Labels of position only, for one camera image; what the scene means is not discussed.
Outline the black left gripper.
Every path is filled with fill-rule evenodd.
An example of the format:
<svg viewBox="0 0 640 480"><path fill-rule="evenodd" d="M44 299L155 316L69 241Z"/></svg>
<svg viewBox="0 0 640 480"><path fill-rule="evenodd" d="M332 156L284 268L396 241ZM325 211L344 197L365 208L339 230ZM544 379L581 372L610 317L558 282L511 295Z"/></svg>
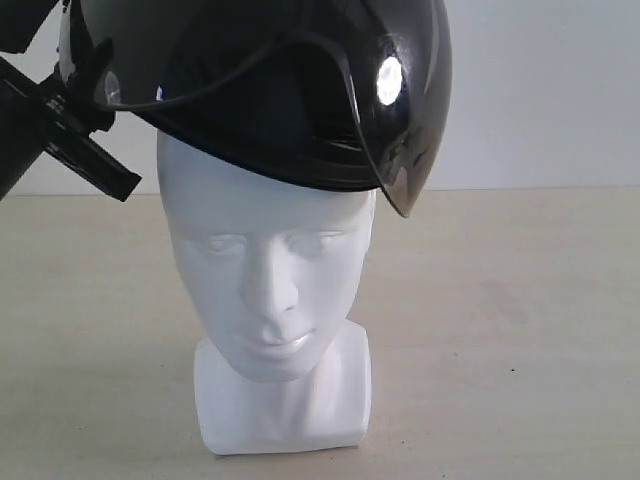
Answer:
<svg viewBox="0 0 640 480"><path fill-rule="evenodd" d="M101 70L114 54L113 41L94 45L78 1L64 1L63 11L79 25L74 34L90 49L88 63L71 75L74 93L63 81L58 65L39 83L6 59L1 60L1 195L6 196L44 152L82 177L104 194L126 201L141 181L90 134L108 131L115 113L98 108L90 95Z"/></svg>

